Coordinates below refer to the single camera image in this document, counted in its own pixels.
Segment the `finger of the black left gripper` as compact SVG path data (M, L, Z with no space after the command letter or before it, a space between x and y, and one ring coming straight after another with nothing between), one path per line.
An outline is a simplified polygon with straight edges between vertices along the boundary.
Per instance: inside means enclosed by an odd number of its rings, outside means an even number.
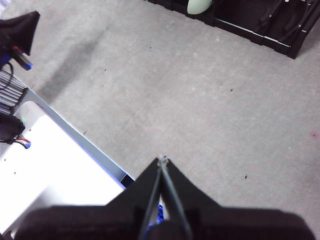
M40 20L40 13L33 11L19 17L0 20L0 45L16 46L28 56L31 55L34 35Z

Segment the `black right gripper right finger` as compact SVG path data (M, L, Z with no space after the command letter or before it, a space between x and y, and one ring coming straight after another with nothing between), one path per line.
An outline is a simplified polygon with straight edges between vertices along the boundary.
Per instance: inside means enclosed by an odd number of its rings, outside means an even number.
M161 161L171 218L190 240L313 240L299 215L278 209L225 207L197 188L168 158Z

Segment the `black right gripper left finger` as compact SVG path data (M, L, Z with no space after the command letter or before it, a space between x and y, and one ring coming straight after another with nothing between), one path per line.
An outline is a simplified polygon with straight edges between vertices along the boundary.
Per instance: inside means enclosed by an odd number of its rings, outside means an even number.
M55 205L30 212L17 240L137 240L158 222L159 159L106 205Z

